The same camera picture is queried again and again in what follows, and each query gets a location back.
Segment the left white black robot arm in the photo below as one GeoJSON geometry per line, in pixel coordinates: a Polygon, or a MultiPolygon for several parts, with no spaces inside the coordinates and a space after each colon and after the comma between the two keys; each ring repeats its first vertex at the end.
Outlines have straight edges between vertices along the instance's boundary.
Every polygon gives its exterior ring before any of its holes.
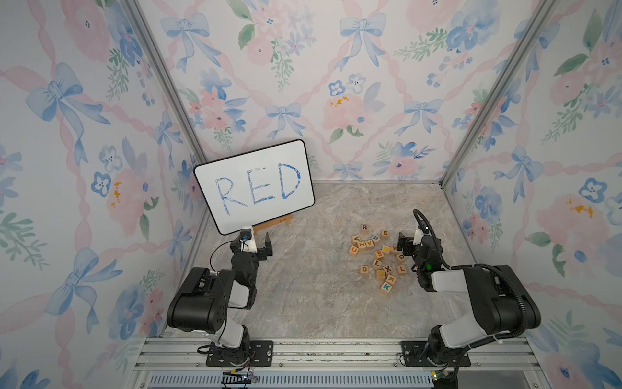
{"type": "Polygon", "coordinates": [[[183,332],[212,336],[213,353],[252,355],[248,329],[228,318],[228,309],[249,310],[257,297],[259,264],[273,256],[270,236],[258,247],[253,228],[241,230],[228,242],[233,256],[230,269],[193,267],[167,312],[167,325],[183,332]]]}

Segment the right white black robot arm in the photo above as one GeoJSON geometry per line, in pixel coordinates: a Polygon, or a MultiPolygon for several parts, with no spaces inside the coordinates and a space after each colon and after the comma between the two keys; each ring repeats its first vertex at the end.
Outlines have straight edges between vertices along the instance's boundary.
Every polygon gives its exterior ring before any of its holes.
{"type": "Polygon", "coordinates": [[[450,266],[443,256],[442,240],[428,218],[418,209],[413,210],[413,216],[417,223],[415,234],[408,237],[401,233],[398,249],[413,259],[411,270],[419,286],[427,293],[464,293],[471,311],[451,323],[433,327],[423,344],[403,342],[406,363],[463,366],[468,351],[539,327],[539,307],[511,267],[450,266]]]}

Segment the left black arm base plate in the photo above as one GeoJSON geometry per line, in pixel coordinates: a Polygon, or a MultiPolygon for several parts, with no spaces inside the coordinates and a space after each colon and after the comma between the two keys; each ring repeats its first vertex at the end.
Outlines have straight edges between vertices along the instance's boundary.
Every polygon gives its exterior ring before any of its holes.
{"type": "Polygon", "coordinates": [[[274,342],[272,340],[243,341],[241,347],[236,349],[210,344],[206,367],[271,367],[273,356],[274,342]]]}

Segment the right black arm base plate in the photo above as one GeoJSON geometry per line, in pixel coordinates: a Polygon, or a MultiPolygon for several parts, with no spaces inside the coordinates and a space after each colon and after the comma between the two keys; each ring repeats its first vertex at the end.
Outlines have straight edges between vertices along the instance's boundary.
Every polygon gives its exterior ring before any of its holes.
{"type": "Polygon", "coordinates": [[[401,363],[406,367],[455,366],[459,348],[429,345],[427,340],[403,340],[400,342],[401,363]]]}

